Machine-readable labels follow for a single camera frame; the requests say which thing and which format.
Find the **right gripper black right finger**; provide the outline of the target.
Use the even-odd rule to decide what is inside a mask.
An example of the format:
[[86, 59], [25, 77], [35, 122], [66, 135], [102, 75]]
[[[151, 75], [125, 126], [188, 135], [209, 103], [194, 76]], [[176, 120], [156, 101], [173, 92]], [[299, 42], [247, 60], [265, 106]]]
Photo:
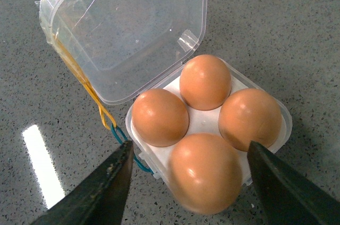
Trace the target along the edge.
[[247, 159], [268, 224], [339, 224], [339, 202], [260, 143]]

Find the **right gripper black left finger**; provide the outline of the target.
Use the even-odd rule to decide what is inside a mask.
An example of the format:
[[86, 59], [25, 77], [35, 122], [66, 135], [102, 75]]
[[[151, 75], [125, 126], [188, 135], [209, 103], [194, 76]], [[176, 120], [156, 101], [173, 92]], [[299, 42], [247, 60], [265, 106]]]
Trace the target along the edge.
[[128, 140], [33, 224], [121, 224], [132, 164]]

